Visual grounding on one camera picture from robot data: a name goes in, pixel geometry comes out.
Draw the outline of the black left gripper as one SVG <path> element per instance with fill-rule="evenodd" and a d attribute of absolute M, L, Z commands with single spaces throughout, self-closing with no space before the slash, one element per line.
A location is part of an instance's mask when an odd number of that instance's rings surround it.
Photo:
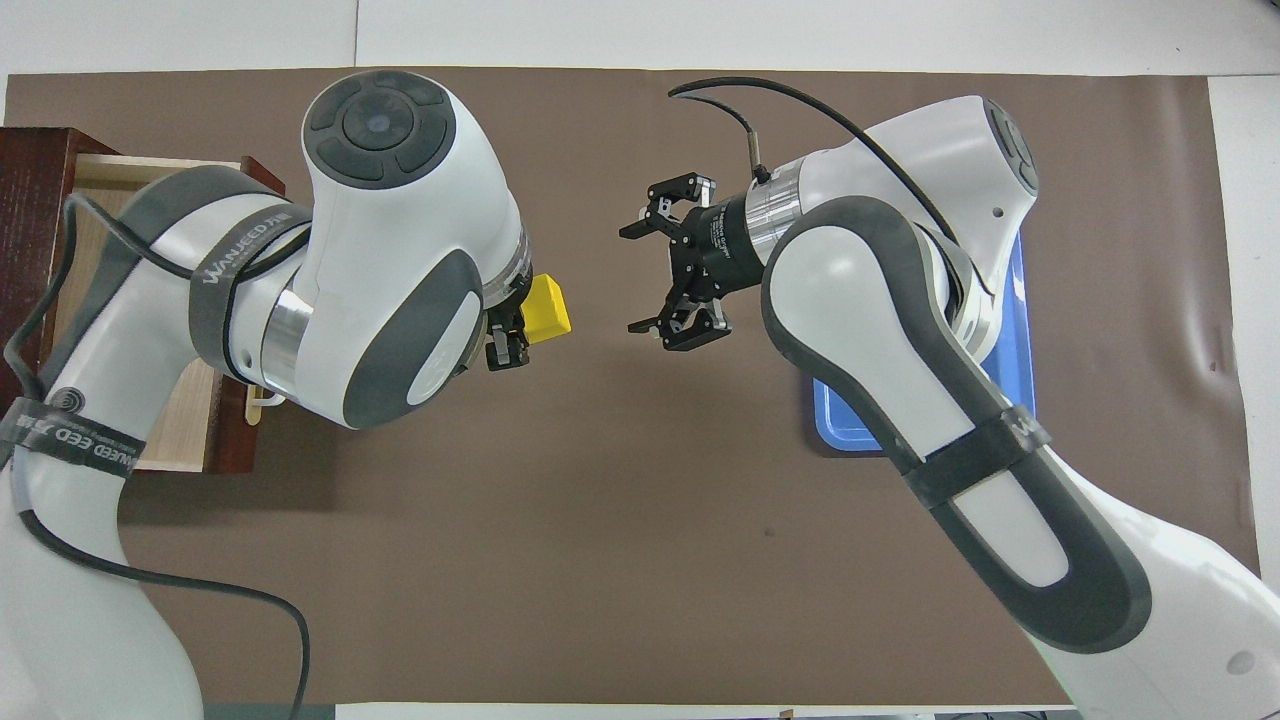
<path fill-rule="evenodd" d="M 486 310 L 486 368 L 503 372 L 529 364 L 529 341 L 525 334 L 522 304 L 530 295 L 532 278 L 517 274 L 507 296 Z"/>

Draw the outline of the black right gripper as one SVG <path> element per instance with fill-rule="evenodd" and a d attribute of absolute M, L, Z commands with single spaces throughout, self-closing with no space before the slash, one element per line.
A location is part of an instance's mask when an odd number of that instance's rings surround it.
<path fill-rule="evenodd" d="M 660 181 L 648 188 L 648 202 L 637 219 L 618 231 L 625 240 L 660 232 L 676 241 L 673 281 L 689 297 L 667 301 L 657 316 L 627 325 L 630 333 L 660 338 L 667 351 L 691 351 L 730 334 L 733 325 L 721 299 L 762 282 L 764 264 L 748 231 L 746 196 L 739 193 L 710 206 L 714 192 L 716 182 L 696 172 Z M 677 201 L 699 208 L 681 223 L 671 213 Z"/>

